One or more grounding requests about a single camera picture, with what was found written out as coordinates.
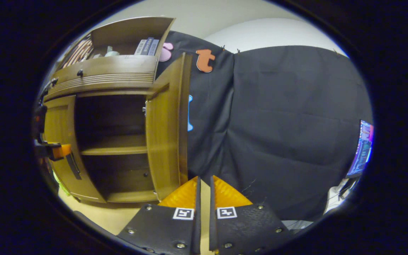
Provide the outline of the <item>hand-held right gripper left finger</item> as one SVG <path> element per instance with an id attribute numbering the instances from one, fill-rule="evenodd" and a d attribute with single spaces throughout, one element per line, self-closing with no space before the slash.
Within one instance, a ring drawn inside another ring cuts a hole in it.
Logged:
<path id="1" fill-rule="evenodd" d="M 149 254 L 200 254 L 201 179 L 195 177 L 158 204 L 145 204 L 118 238 Z"/>

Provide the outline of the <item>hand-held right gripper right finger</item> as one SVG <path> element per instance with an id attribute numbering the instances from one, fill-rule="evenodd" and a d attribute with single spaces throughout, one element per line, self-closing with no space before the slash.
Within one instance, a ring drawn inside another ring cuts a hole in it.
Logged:
<path id="1" fill-rule="evenodd" d="M 209 250 L 216 255 L 266 255 L 292 240 L 266 203 L 251 202 L 216 176 L 210 190 Z"/>

